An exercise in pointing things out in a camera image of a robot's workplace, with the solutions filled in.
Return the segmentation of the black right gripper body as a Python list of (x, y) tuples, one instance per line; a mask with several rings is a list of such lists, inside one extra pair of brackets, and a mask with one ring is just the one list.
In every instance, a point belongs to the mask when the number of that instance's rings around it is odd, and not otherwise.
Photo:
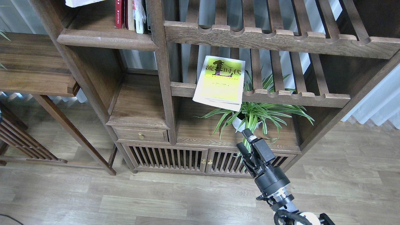
[(245, 166), (257, 187), (264, 196), (276, 193), (280, 188), (287, 186), (290, 181), (280, 167), (273, 167), (269, 163), (262, 163), (257, 159), (257, 166), (254, 166), (250, 157), (245, 158)]

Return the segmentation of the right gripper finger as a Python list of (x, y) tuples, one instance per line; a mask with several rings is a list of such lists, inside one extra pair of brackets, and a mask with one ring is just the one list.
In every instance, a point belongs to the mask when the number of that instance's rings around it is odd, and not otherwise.
[(257, 169), (257, 166), (254, 161), (253, 155), (248, 152), (248, 149), (245, 147), (245, 145), (242, 142), (236, 144), (236, 147), (239, 149), (239, 151), (242, 155), (243, 164), (245, 165), (249, 174), (256, 175), (255, 169)]
[(256, 164), (258, 164), (258, 160), (261, 163), (269, 163), (275, 159), (275, 155), (264, 139), (257, 138), (248, 128), (244, 129), (242, 134), (250, 144), (252, 149), (250, 153), (253, 155)]

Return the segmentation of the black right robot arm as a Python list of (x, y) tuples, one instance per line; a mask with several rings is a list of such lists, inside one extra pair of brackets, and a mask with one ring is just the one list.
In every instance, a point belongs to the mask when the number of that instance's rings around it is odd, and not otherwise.
[(242, 131), (244, 138), (249, 142), (251, 152), (240, 142), (236, 146), (240, 150), (244, 165), (249, 174), (255, 179), (261, 195), (257, 200), (266, 201), (275, 212), (274, 223), (278, 225), (334, 225), (334, 222), (322, 213), (319, 216), (311, 212), (299, 211), (292, 202), (286, 187), (290, 181), (279, 166), (271, 162), (275, 155), (262, 138), (257, 138), (250, 129)]

